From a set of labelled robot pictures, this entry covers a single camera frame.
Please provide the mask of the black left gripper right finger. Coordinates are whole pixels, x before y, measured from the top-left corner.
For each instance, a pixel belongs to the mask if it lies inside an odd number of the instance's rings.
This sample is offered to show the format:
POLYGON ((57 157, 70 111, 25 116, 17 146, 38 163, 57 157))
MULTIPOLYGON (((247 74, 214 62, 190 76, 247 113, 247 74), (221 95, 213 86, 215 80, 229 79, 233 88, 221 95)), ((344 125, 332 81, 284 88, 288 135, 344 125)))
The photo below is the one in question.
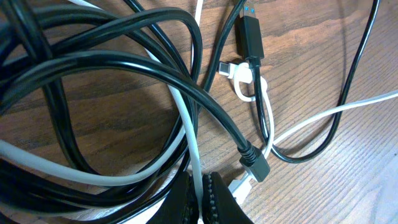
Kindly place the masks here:
POLYGON ((242 211, 217 172, 204 174, 202 217, 204 224, 253 224, 242 211))

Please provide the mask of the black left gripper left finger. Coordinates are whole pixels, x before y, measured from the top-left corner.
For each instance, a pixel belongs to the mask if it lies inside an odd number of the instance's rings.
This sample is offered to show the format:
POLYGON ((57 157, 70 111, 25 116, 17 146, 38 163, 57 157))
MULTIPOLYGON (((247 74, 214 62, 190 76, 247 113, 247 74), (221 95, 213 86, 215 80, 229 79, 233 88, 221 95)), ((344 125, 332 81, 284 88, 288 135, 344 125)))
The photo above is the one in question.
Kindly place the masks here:
POLYGON ((198 218, 193 178, 188 172, 183 172, 147 224, 197 224, 198 218))

